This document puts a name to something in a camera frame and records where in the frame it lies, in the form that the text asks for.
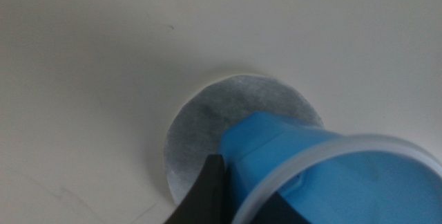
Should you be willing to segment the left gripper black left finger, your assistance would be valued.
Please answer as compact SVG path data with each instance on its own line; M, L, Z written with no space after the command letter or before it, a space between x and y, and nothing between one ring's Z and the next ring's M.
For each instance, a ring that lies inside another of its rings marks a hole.
M224 159L207 156L197 180L166 224L224 223Z

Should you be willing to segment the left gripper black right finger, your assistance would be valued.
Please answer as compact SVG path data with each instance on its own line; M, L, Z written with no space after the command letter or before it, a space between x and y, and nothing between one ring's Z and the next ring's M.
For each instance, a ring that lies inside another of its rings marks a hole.
M257 213L257 224L310 224L279 194L273 194Z

